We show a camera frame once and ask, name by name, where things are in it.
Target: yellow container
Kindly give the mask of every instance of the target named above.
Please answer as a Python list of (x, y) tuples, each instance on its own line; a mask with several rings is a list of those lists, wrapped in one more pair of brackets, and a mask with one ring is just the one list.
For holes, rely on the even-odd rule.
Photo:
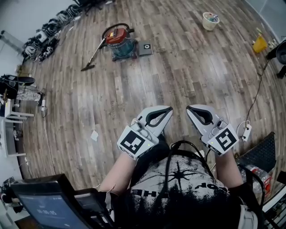
[(266, 41), (264, 40), (264, 38), (262, 36), (259, 36), (253, 45), (253, 50), (255, 52), (259, 53), (266, 48), (267, 48)]

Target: white table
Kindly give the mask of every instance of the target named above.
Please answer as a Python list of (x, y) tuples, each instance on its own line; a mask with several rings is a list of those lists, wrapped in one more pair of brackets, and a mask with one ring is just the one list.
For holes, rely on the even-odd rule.
[(13, 123), (23, 123), (22, 121), (8, 120), (0, 117), (0, 154), (2, 157), (25, 156), (25, 153), (17, 153), (14, 142)]
[(28, 114), (28, 113), (21, 113), (21, 112), (15, 112), (12, 111), (14, 105), (13, 99), (8, 99), (5, 105), (5, 118), (9, 119), (27, 119), (28, 117), (34, 117), (34, 114)]

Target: bucket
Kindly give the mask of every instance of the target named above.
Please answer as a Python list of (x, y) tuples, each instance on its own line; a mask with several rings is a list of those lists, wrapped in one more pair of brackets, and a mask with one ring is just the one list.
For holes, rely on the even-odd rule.
[(209, 20), (210, 18), (214, 17), (213, 13), (205, 12), (202, 14), (202, 17), (203, 17), (202, 26), (208, 31), (212, 31), (215, 28), (215, 26), (219, 23), (219, 18), (217, 19), (217, 21)]
[(253, 50), (256, 53), (259, 53), (266, 48), (267, 48), (267, 42), (264, 40), (264, 38), (262, 36), (259, 36), (256, 39), (255, 43), (253, 44)]

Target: wooden floor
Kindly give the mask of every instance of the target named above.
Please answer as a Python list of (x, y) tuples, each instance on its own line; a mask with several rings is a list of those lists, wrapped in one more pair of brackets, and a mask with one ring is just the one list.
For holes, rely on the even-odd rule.
[[(203, 12), (218, 14), (214, 31), (203, 29)], [(95, 68), (81, 72), (101, 33), (119, 22), (135, 29), (132, 37), (150, 39), (154, 54), (114, 63), (111, 50), (104, 48), (96, 55)], [(33, 103), (22, 103), (23, 111), (35, 113), (23, 124), (30, 161), (29, 169), (21, 167), (24, 177), (53, 175), (52, 160), (55, 172), (65, 173), (76, 189), (97, 186), (120, 154), (116, 142), (124, 127), (148, 106), (174, 108), (165, 129), (169, 143), (186, 139), (202, 148), (186, 117), (190, 104), (213, 106), (236, 129), (254, 101), (257, 71), (266, 63), (266, 52), (256, 55), (251, 45), (256, 27), (271, 39), (261, 22), (243, 0), (116, 0), (101, 11), (92, 9), (66, 27), (49, 59), (27, 63), (39, 89), (46, 89), (48, 114), (43, 119)], [(277, 72), (271, 61), (250, 112), (251, 137), (234, 148), (241, 155), (276, 133), (277, 165), (269, 197), (282, 187), (274, 180), (285, 170), (286, 80), (278, 80)], [(97, 142), (90, 138), (93, 130), (99, 134)]]

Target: plastic bottle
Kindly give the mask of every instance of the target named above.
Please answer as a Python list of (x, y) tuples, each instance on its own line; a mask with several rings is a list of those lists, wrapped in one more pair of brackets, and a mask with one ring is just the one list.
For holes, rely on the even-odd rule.
[[(261, 181), (264, 183), (265, 195), (267, 195), (270, 192), (270, 188), (271, 188), (270, 186), (271, 176), (264, 170), (254, 165), (247, 165), (246, 168), (252, 171), (254, 174), (256, 174), (261, 179)], [(245, 170), (241, 169), (240, 173), (241, 173), (243, 182), (246, 182)], [(262, 193), (261, 185), (254, 177), (253, 177), (253, 192)]]

